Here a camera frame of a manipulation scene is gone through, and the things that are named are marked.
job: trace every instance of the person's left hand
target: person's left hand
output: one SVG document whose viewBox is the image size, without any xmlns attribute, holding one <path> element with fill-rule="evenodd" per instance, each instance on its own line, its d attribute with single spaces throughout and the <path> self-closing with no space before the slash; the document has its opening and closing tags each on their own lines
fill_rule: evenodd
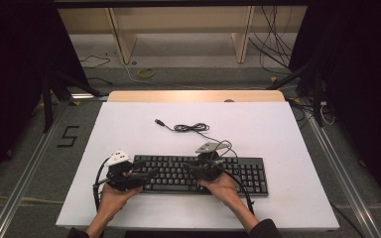
<svg viewBox="0 0 381 238">
<path fill-rule="evenodd" d="M 98 207 L 98 213 L 106 217 L 113 216 L 126 204 L 129 198 L 139 193 L 142 190 L 142 186 L 135 187 L 127 191 L 119 191 L 112 188 L 107 183 L 103 186 L 100 198 L 100 206 Z"/>
</svg>

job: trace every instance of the floor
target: floor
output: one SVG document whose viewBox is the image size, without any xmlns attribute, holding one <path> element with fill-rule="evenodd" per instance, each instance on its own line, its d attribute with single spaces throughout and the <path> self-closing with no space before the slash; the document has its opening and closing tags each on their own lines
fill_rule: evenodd
<svg viewBox="0 0 381 238">
<path fill-rule="evenodd" d="M 283 39 L 292 47 L 296 36 L 286 34 Z M 262 39 L 267 36 L 260 34 L 258 37 Z M 209 89 L 265 88 L 271 85 L 272 80 L 280 79 L 288 72 L 276 61 L 260 57 L 251 44 L 248 45 L 245 63 L 237 63 L 228 34 L 139 36 L 131 63 L 127 65 L 128 71 L 120 64 L 111 36 L 78 35 L 71 36 L 71 39 L 79 59 L 83 60 L 81 63 L 86 75 L 90 77 L 91 86 L 104 91 L 183 89 L 183 86 Z M 139 78 L 137 71 L 143 67 L 152 68 L 155 76 L 151 79 Z M 296 97 L 296 85 L 295 81 L 281 90 L 286 97 Z M 71 92 L 81 93 L 77 88 L 72 88 Z M 308 98 L 303 100 L 300 103 L 309 103 Z M 101 100 L 76 99 L 57 105 L 55 99 L 58 126 L 49 137 L 42 133 L 44 112 L 41 105 L 32 112 L 28 126 L 12 148 L 12 159 L 0 166 L 0 224 L 6 224 L 0 233 L 2 236 L 38 237 L 47 234 L 45 237 L 64 237 L 67 234 L 66 229 L 56 227 L 56 219 L 101 103 Z M 331 125 L 324 123 L 323 128 L 317 129 L 310 112 L 298 107 L 293 109 L 325 193 L 344 215 L 335 210 L 335 216 L 340 222 L 340 228 L 336 231 L 283 231 L 283 235 L 361 237 L 354 226 L 364 237 L 381 237 L 381 190 L 367 168 L 358 163 L 357 152 L 343 126 L 338 124 L 337 119 L 333 124 L 330 123 L 332 114 L 329 113 L 323 116 Z M 73 146 L 64 147 L 71 142 L 64 135 L 76 137 Z M 328 142 L 323 142 L 322 138 L 327 138 Z M 324 149 L 329 145 L 333 148 L 331 152 Z M 43 146 L 43 149 L 36 150 L 38 146 Z M 350 187 L 341 182 L 338 174 L 341 168 L 334 165 L 335 161 L 346 172 L 357 198 L 350 197 Z M 21 192 L 19 199 L 14 198 L 17 197 L 17 192 Z M 364 212 L 360 214 L 359 211 L 366 211 L 371 222 L 362 220 Z M 122 237 L 123 234 L 122 231 L 108 230 L 106 237 Z"/>
</svg>

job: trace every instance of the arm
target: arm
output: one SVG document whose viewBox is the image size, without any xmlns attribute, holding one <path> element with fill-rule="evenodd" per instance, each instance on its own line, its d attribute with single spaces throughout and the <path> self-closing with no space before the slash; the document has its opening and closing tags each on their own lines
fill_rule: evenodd
<svg viewBox="0 0 381 238">
<path fill-rule="evenodd" d="M 208 188 L 215 197 L 230 208 L 250 237 L 281 237 L 272 220 L 259 222 L 258 218 L 247 209 L 236 192 L 233 179 L 225 173 L 214 181 L 200 179 L 198 183 Z"/>
<path fill-rule="evenodd" d="M 103 191 L 101 192 L 100 206 L 98 207 L 97 214 L 86 229 L 86 234 L 71 229 L 68 237 L 86 237 L 86 235 L 88 235 L 89 238 L 100 237 L 106 225 L 113 219 L 114 215 L 122 209 L 129 198 L 141 190 L 142 186 L 127 191 L 119 191 L 108 184 L 105 184 Z"/>
</svg>

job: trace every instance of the black tape marking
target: black tape marking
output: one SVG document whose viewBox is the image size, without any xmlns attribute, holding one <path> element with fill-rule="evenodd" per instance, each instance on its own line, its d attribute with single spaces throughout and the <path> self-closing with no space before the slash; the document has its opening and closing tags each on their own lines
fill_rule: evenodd
<svg viewBox="0 0 381 238">
<path fill-rule="evenodd" d="M 62 135 L 62 139 L 72 139 L 72 141 L 70 142 L 69 145 L 58 145 L 58 148 L 67 148 L 67 147 L 73 147 L 73 144 L 75 144 L 75 141 L 76 141 L 76 138 L 77 136 L 67 136 L 66 133 L 67 133 L 67 130 L 69 129 L 72 129 L 72 128 L 79 128 L 79 126 L 67 126 L 65 129 L 64 129 L 64 132 L 63 132 L 63 135 Z"/>
</svg>

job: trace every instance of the desk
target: desk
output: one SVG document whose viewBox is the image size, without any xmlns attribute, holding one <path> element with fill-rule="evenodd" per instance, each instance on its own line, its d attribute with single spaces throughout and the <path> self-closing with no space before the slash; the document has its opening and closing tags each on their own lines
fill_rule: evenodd
<svg viewBox="0 0 381 238">
<path fill-rule="evenodd" d="M 139 95 L 145 99 L 136 102 Z M 263 95 L 267 95 L 266 101 L 262 100 Z M 206 102 L 200 102 L 200 96 Z M 128 98 L 134 102 L 117 102 Z M 236 102 L 220 102 L 224 98 Z M 57 226 L 88 226 L 95 215 L 91 185 L 101 163 L 117 149 L 131 157 L 136 154 L 192 156 L 194 149 L 206 142 L 198 134 L 172 133 L 158 126 L 154 122 L 156 118 L 171 126 L 204 122 L 210 126 L 207 136 L 229 140 L 239 156 L 264 158 L 270 195 L 253 198 L 259 219 L 272 218 L 280 229 L 339 227 L 293 112 L 278 91 L 113 92 L 99 112 Z M 211 195 L 138 194 L 108 227 L 243 230 L 234 214 Z"/>
</svg>

